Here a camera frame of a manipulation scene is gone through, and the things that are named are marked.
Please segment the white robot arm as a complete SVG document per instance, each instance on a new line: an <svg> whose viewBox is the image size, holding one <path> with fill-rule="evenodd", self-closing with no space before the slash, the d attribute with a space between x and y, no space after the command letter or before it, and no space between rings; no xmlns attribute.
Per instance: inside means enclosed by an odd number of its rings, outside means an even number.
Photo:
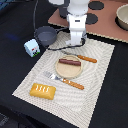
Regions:
<svg viewBox="0 0 128 128"><path fill-rule="evenodd" d="M69 23L71 39L67 45L81 44L82 35L86 33L86 19L88 3L90 0L48 0L51 4L67 8L67 21Z"/></svg>

